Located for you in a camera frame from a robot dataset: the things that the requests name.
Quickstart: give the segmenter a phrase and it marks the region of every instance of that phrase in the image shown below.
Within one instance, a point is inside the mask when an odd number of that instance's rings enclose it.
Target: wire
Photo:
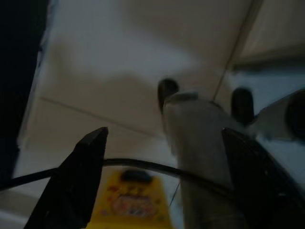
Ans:
[[[214,193],[217,193],[223,197],[226,197],[228,199],[234,200],[234,194],[233,191],[230,189],[216,184],[208,179],[202,178],[200,176],[197,176],[195,174],[183,171],[178,168],[160,165],[154,162],[148,162],[148,161],[142,161],[142,160],[136,160],[136,159],[129,159],[129,158],[114,158],[114,159],[104,159],[101,162],[101,165],[103,167],[106,166],[132,166],[137,168],[143,168],[147,170],[153,170],[156,172],[160,172],[163,174],[170,175],[172,177],[178,177],[181,180],[189,181],[194,184],[197,184],[199,187],[206,188]],[[58,168],[48,169],[44,170],[38,173],[33,173],[21,177],[17,177],[11,180],[2,181],[0,182],[0,191],[16,187],[19,185],[24,185],[33,181],[45,179],[48,177],[51,177],[55,175],[58,172]]]

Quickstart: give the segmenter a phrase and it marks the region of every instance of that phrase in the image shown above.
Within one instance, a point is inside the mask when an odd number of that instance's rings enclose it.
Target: yellow box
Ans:
[[[108,179],[87,229],[172,229],[161,180],[122,181],[123,172]]]

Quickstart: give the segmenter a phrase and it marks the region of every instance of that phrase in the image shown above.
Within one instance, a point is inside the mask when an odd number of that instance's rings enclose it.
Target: black cable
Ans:
[[[156,172],[160,172],[163,174],[170,175],[172,177],[178,177],[182,180],[186,180],[192,183],[197,184],[200,187],[207,188],[212,192],[215,192],[221,196],[224,196],[229,199],[234,199],[233,192],[223,187],[219,184],[216,184],[210,180],[202,178],[200,176],[194,175],[192,173],[183,171],[178,168],[160,165],[154,162],[129,159],[129,158],[114,158],[114,159],[105,159],[102,161],[102,166],[132,166],[137,168],[143,168],[147,170],[153,170]],[[53,176],[58,171],[58,168],[44,170],[38,173],[33,173],[29,175],[25,175],[22,177],[14,178],[8,181],[2,181],[0,183],[0,191],[3,191],[8,188],[16,187],[19,185],[27,184],[33,181],[45,179]]]

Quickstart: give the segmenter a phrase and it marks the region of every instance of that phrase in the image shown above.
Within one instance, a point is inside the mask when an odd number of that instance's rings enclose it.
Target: yellow package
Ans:
[[[142,170],[115,172],[87,229],[172,229],[161,180]]]

